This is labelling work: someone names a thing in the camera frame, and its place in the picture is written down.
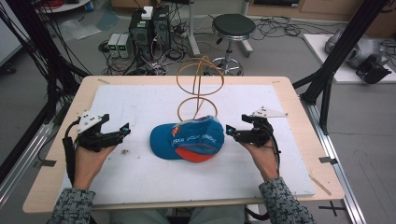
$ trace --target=floor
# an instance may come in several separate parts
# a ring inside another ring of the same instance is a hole
[[[106,68],[106,60],[98,51],[98,46],[107,40],[110,34],[127,31],[128,15],[130,14],[125,11],[114,12],[103,4],[91,13],[80,8],[61,13],[58,18],[59,22],[83,19],[82,25],[94,24],[102,28],[102,32],[86,39],[71,39],[66,42],[91,73],[100,75]],[[196,33],[201,33],[196,35],[196,39],[201,53],[214,59],[224,54],[227,43],[223,41],[216,45],[218,38],[210,34],[210,22],[207,22],[210,19],[207,16],[195,19],[196,28],[200,28]],[[332,24],[323,21],[311,22],[316,25]],[[343,24],[336,24],[323,27],[335,32],[342,26]],[[319,32],[312,27],[306,29],[311,33]],[[262,35],[256,31],[254,37],[260,39]],[[54,41],[60,47],[59,39],[54,38]],[[263,40],[250,39],[249,43],[254,52],[248,58],[238,47],[233,51],[233,57],[244,65],[245,76],[285,76],[291,82],[295,82],[320,67],[318,59],[300,38],[265,37]],[[0,93],[3,95],[0,98],[0,120],[3,126],[0,129],[0,162],[6,159],[9,151],[18,143],[47,100],[46,81],[40,76],[29,56],[21,50],[10,61],[17,68],[17,72],[7,74],[2,71],[0,74]],[[169,65],[167,75],[174,75],[177,69],[177,63]],[[305,89],[306,86],[296,91],[300,94]],[[332,85],[328,120],[330,137],[367,223],[387,224],[396,220],[396,153],[393,150],[396,145],[396,104],[392,103],[394,97],[394,84]],[[49,146],[42,149],[42,157],[45,157],[48,149]],[[39,171],[34,164],[35,161],[0,210],[3,223],[45,223],[49,218],[49,214],[25,214],[21,209]],[[319,209],[320,206],[330,206],[330,202],[303,204],[308,207],[318,223],[350,223],[347,213],[343,210],[334,213],[329,209]],[[344,207],[342,202],[333,204],[336,207]],[[97,217],[96,220],[100,223],[107,221],[106,214],[96,212],[93,216]]]

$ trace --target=baseball cap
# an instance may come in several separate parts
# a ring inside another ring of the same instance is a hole
[[[151,150],[165,160],[207,161],[224,143],[224,130],[213,116],[155,127],[149,138]]]

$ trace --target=sleeve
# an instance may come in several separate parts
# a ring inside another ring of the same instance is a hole
[[[89,223],[94,195],[90,190],[64,189],[48,223]]]
[[[282,177],[259,186],[271,223],[316,223],[308,209],[294,199]]]

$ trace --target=hand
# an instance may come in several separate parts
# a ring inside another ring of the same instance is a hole
[[[271,180],[279,177],[276,171],[274,144],[271,140],[262,147],[256,147],[248,143],[241,143],[241,145],[250,153],[264,180]]]
[[[76,173],[74,189],[89,189],[93,179],[102,169],[107,156],[116,148],[107,147],[100,152],[93,152],[84,147],[76,149]]]

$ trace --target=electronic equipment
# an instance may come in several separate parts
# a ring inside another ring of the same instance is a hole
[[[100,152],[106,147],[122,143],[123,138],[131,132],[129,123],[120,127],[117,132],[101,133],[102,124],[109,120],[108,114],[99,117],[88,110],[84,111],[78,123],[76,144],[90,151]]]
[[[117,49],[117,43],[119,43],[120,36],[120,34],[113,34],[107,43],[108,50],[110,50],[110,55],[113,58],[120,57],[119,51]]]
[[[132,43],[129,35],[124,34],[120,36],[117,49],[119,50],[120,58],[129,58],[131,56]]]
[[[324,48],[326,53],[332,51],[343,32],[344,29],[338,29],[328,39]],[[346,57],[346,63],[350,67],[357,69],[356,75],[367,84],[375,84],[391,73],[384,68],[387,62],[389,62],[389,57],[385,50],[381,49],[378,40],[372,39],[367,35],[361,37]]]
[[[142,20],[142,12],[140,10],[134,12],[129,25],[129,34],[137,60],[140,58],[138,54],[146,60],[152,60],[151,43],[154,38],[153,33],[152,20]]]
[[[239,143],[251,144],[255,147],[263,147],[268,141],[273,142],[273,151],[276,156],[276,171],[279,174],[280,150],[274,137],[274,128],[268,122],[268,117],[264,114],[242,115],[242,121],[253,124],[251,130],[236,130],[234,127],[226,124],[226,134],[230,135],[233,140]]]
[[[157,40],[157,49],[162,51],[171,48],[169,6],[163,6],[154,10],[152,17],[154,33]]]

